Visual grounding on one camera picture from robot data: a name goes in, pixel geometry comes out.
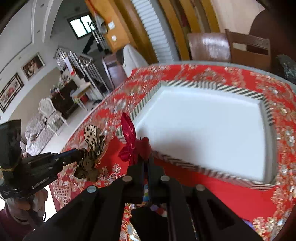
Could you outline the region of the person's left hand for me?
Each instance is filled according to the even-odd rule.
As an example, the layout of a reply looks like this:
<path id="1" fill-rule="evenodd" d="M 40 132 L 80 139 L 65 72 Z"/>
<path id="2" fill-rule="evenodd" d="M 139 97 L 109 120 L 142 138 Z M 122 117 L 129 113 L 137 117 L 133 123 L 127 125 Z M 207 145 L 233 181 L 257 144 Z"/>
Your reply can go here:
<path id="1" fill-rule="evenodd" d="M 43 218 L 45 212 L 45 201 L 48 199 L 48 191 L 43 188 L 35 193 L 32 200 L 8 198 L 6 205 L 12 218 L 23 225 L 29 223 L 28 218 L 25 216 L 25 211 L 33 210 L 40 218 Z"/>

